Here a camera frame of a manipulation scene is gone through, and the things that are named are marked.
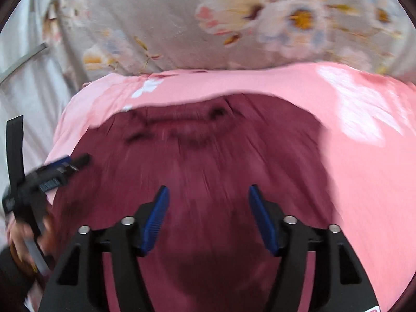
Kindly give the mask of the person left hand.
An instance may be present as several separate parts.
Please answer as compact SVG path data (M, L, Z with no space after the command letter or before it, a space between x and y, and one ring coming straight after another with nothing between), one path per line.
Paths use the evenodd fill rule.
M37 244L46 256L52 256L56 251L57 238L54 217L48 213L43 220L43 233L37 238ZM28 249L28 243L35 240L32 228L24 222L14 221L9 227L9 242L14 245L18 260L31 269L39 269Z

